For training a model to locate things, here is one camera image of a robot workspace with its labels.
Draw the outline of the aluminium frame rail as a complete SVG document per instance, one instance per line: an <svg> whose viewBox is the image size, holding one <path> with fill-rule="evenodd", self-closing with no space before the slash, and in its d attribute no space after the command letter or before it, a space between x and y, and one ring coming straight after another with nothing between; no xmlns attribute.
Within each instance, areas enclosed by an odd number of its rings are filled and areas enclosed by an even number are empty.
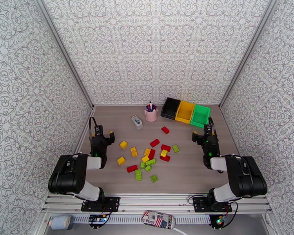
<svg viewBox="0 0 294 235"><path fill-rule="evenodd" d="M172 215L193 215L194 207L190 195L186 193L119 193L112 194L119 197L117 214L143 214L146 210L153 210ZM81 213L82 200L71 195L48 195L42 212L44 213ZM242 199L232 204L233 211L238 214L264 214L272 208L265 196Z"/></svg>

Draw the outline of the aluminium frame post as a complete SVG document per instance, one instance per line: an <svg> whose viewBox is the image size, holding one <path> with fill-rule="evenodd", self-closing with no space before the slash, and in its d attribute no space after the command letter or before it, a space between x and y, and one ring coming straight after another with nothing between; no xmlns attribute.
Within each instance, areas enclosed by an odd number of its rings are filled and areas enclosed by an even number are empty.
<svg viewBox="0 0 294 235"><path fill-rule="evenodd" d="M272 14L274 13L275 9L277 8L277 4L279 3L279 0L269 0L263 15L260 18L260 21L247 45L246 51L244 52L236 71L234 72L234 75L223 95L223 97L220 100L220 103L218 105L219 109L221 110L223 105L225 104L232 88L234 87L235 82L237 81L238 77L241 75L244 67L249 61L249 58L252 56L257 43L259 42L263 32L266 30L267 24L271 19Z"/></svg>
<svg viewBox="0 0 294 235"><path fill-rule="evenodd" d="M79 88L81 89L84 98L86 99L86 101L88 102L88 105L90 106L90 108L93 110L94 109L94 104L91 100L91 97L89 96L87 89L85 88L80 75L77 72L77 69L64 45L64 42L61 38L61 35L59 34L59 31L57 30L57 27L55 25L55 23L53 22L53 19L47 9L47 6L44 2L44 0L33 0L35 5L38 8L38 11L41 15L41 18L43 19L43 21L45 22L48 31L50 32L56 46L59 49L59 52L61 53L66 65L68 66L70 72L72 73L72 75L74 76Z"/></svg>

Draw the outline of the green plastic bin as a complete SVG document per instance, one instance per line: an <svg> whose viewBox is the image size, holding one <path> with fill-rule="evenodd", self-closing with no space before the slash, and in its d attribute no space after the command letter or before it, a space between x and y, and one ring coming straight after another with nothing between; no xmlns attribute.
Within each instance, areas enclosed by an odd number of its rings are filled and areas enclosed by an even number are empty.
<svg viewBox="0 0 294 235"><path fill-rule="evenodd" d="M209 107L195 105L190 124L196 127L204 128L208 124L211 109Z"/></svg>

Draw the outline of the aluminium side rail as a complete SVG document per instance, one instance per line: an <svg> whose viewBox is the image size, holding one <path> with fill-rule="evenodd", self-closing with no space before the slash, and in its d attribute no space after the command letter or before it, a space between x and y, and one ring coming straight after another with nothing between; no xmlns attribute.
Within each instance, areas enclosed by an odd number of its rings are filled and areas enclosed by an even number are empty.
<svg viewBox="0 0 294 235"><path fill-rule="evenodd" d="M86 118L85 125L83 127L83 130L82 130L79 138L78 138L77 145L75 147L74 153L80 152L80 150L82 148L83 141L85 139L85 136L88 134L88 130L89 130L89 118L91 118L94 115L95 110L96 110L96 106L93 106L90 113L89 113L89 115L88 115L88 117Z"/></svg>

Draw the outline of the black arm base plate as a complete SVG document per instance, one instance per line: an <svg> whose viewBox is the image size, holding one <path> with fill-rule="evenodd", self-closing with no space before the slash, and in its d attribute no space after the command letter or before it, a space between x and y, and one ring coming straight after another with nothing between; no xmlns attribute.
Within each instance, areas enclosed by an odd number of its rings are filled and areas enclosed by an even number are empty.
<svg viewBox="0 0 294 235"><path fill-rule="evenodd" d="M192 204L196 213L227 213L232 212L232 207L226 202L217 202L215 199L197 196L192 198Z"/></svg>
<svg viewBox="0 0 294 235"><path fill-rule="evenodd" d="M82 203L82 212L117 212L119 207L119 197L104 197L96 201L85 200Z"/></svg>

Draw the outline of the white paper roll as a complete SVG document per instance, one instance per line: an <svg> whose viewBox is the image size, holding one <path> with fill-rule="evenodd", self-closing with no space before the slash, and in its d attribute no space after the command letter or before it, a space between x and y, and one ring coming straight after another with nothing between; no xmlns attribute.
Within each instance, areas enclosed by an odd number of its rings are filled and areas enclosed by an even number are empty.
<svg viewBox="0 0 294 235"><path fill-rule="evenodd" d="M59 215L53 217L48 223L52 230L68 230L71 224L70 215Z"/></svg>

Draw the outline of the pink cup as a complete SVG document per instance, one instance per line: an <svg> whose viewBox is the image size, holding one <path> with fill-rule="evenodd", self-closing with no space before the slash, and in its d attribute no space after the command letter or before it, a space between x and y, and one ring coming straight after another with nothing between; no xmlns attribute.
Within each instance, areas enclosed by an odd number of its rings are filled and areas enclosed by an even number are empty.
<svg viewBox="0 0 294 235"><path fill-rule="evenodd" d="M157 120L158 110L153 110L152 112L149 112L147 110L144 110L145 113L145 119L148 122L154 122Z"/></svg>

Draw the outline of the flag print pencil case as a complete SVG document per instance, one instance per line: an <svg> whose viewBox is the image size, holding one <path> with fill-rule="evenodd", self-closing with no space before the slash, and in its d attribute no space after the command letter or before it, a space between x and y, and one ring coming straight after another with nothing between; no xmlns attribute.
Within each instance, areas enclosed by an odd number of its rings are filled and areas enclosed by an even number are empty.
<svg viewBox="0 0 294 235"><path fill-rule="evenodd" d="M142 222L148 226L168 230L173 230L176 225L176 220L173 215L150 210L143 213Z"/></svg>

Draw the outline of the black plastic bin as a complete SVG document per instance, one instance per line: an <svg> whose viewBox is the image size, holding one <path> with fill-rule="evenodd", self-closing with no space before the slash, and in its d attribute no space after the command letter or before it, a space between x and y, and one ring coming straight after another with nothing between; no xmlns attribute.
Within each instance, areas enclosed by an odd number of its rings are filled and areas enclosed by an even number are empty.
<svg viewBox="0 0 294 235"><path fill-rule="evenodd" d="M175 120L180 100L167 97L161 110L161 116L164 118Z"/></svg>

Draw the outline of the small white grey box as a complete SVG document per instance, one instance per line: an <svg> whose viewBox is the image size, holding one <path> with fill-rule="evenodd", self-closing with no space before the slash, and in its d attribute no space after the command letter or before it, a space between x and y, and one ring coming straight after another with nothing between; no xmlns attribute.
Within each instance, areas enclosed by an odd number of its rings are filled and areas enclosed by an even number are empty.
<svg viewBox="0 0 294 235"><path fill-rule="evenodd" d="M137 115L131 116L131 120L134 123L137 130L141 130L143 128L142 120Z"/></svg>

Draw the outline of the yellow plastic bin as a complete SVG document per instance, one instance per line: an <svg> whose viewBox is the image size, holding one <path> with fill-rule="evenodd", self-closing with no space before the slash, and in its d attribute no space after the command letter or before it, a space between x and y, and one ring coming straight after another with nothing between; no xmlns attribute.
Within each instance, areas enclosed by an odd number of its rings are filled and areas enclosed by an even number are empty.
<svg viewBox="0 0 294 235"><path fill-rule="evenodd" d="M190 124L192 116L193 116L194 108L195 108L194 103L181 101L176 112L175 121Z"/></svg>

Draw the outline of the small circuit board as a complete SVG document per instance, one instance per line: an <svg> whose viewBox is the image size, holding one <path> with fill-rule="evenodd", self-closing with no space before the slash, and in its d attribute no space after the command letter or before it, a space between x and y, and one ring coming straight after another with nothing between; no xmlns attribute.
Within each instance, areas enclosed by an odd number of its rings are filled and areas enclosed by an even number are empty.
<svg viewBox="0 0 294 235"><path fill-rule="evenodd" d="M106 223L107 219L108 217L106 214L103 214L103 215L91 214L89 216L88 223L90 225L104 224Z"/></svg>

